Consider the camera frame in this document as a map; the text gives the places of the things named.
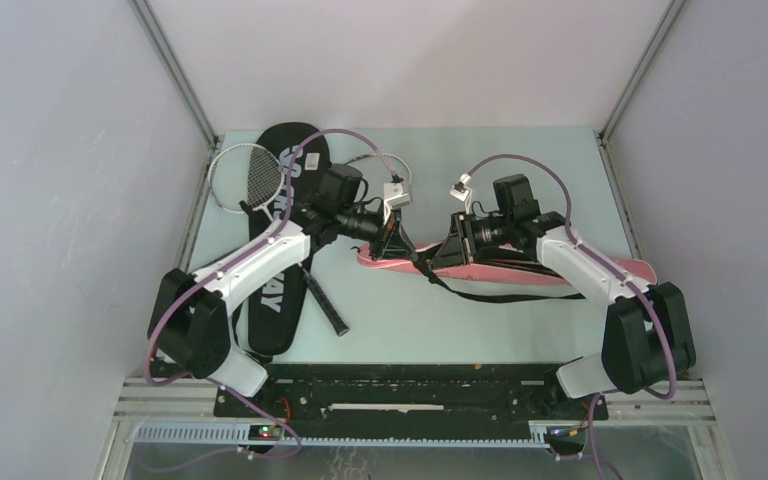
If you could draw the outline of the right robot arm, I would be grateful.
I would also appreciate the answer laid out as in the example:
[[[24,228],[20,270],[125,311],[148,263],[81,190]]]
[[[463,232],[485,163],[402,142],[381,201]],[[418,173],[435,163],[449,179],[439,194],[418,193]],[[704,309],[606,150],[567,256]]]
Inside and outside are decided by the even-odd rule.
[[[477,274],[485,282],[510,283],[518,272],[545,271],[605,311],[600,352],[558,367],[554,383],[541,392],[545,411],[566,418],[582,397],[619,391],[651,392],[668,384],[662,397],[675,393],[678,376],[697,363],[683,292],[673,283],[658,284],[598,252],[556,211],[542,212],[529,179],[516,174],[494,181],[497,210],[471,210],[450,217],[447,237],[416,246],[403,229],[371,244],[371,261],[399,260],[431,283],[443,276]]]

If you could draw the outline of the pink sport racket bag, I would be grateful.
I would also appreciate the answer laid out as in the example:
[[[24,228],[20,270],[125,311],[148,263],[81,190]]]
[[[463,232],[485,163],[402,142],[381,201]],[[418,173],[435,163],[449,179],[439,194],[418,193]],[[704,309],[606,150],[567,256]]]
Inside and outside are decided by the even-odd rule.
[[[591,244],[581,241],[580,248],[587,247],[605,261],[616,265],[616,269],[623,277],[633,277],[633,282],[640,288],[644,285],[656,285],[658,278],[650,264],[643,260],[622,257],[609,257],[597,250]],[[371,246],[363,244],[356,247],[357,261],[361,266],[405,274],[416,274],[428,280],[431,284],[444,288],[450,287],[446,280],[460,280],[483,282],[503,285],[517,285],[525,287],[572,287],[564,277],[542,264],[526,261],[522,252],[504,247],[500,250],[500,257],[474,262],[465,265],[456,265],[434,269],[433,274],[423,272],[409,259],[405,258],[379,258],[374,260],[371,254]]]

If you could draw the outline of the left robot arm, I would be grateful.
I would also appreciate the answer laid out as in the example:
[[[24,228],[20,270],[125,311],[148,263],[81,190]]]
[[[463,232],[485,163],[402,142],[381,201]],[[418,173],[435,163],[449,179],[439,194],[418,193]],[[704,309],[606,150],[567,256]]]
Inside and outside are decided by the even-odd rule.
[[[238,392],[252,416],[276,403],[265,367],[233,347],[232,313],[270,279],[343,235],[371,244],[388,239],[399,213],[410,203],[409,185],[399,176],[384,184],[382,205],[365,212],[355,202],[362,173],[350,165],[329,168],[319,185],[288,206],[250,243],[189,274],[169,271],[161,280],[148,329],[150,351],[160,350],[196,379],[211,379]]]

